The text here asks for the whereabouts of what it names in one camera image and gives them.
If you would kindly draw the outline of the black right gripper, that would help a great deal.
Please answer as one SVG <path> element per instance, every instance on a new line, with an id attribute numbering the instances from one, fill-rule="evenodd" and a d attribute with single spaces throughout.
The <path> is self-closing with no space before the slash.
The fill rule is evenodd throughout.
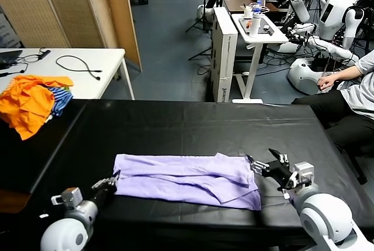
<path id="1" fill-rule="evenodd" d="M 269 148 L 268 151 L 279 161 L 263 163 L 261 161 L 256 161 L 251 155 L 247 155 L 251 170 L 255 173 L 262 173 L 263 177 L 273 178 L 279 185 L 277 190 L 292 189 L 293 181 L 290 179 L 292 177 L 292 172 L 284 165 L 289 164 L 288 155 L 272 148 Z"/>

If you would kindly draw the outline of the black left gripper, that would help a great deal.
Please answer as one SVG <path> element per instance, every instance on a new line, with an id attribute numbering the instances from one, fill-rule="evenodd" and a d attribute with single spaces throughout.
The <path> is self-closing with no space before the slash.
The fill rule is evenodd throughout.
<path id="1" fill-rule="evenodd" d="M 116 183 L 119 180 L 119 176 L 120 170 L 117 170 L 112 177 L 97 181 L 91 186 L 88 200 L 97 207 L 103 207 L 116 193 Z"/>

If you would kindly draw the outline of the person's bare hand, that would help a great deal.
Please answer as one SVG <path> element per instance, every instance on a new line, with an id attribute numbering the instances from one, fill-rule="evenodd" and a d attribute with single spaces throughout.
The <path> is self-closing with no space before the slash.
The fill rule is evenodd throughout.
<path id="1" fill-rule="evenodd" d="M 319 90 L 325 90 L 332 87 L 336 80 L 337 77 L 335 75 L 323 76 L 318 79 L 317 86 Z"/>

